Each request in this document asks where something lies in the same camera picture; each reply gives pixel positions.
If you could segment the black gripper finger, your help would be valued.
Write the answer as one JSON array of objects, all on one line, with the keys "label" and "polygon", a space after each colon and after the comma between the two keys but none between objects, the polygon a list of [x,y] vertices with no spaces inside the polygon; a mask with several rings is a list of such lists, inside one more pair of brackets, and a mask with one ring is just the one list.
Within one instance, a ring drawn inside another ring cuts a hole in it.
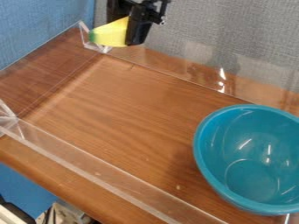
[{"label": "black gripper finger", "polygon": [[153,22],[149,20],[147,8],[143,5],[135,5],[129,16],[126,44],[129,46],[142,45],[151,27]]},{"label": "black gripper finger", "polygon": [[129,0],[107,0],[107,21],[111,23],[125,18],[131,10]]}]

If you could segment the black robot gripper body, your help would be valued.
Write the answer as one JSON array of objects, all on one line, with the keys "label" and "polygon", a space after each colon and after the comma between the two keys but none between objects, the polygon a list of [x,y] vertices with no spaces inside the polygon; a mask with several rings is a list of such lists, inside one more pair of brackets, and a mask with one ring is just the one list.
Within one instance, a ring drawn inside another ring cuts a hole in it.
[{"label": "black robot gripper body", "polygon": [[122,22],[130,24],[130,21],[150,22],[158,25],[165,24],[167,5],[173,0],[143,0],[138,3],[135,0],[117,0],[117,9],[122,15]]}]

